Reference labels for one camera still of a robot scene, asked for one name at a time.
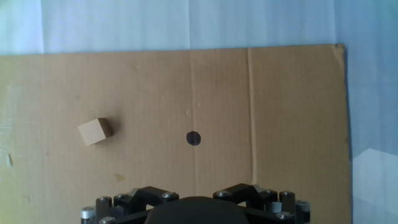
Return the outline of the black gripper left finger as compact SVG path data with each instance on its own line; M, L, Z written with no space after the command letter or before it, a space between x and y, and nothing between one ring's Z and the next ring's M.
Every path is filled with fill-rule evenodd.
M149 216L147 206L172 202L179 199L179 194L155 187L132 189L129 193L113 197L101 196L93 206L81 209L81 224L122 224L144 223Z

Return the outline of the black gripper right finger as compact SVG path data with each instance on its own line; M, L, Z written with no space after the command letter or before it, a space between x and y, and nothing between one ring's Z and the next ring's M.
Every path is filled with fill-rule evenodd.
M237 184L213 193L213 198L235 204L248 223L310 224L310 203L293 192Z

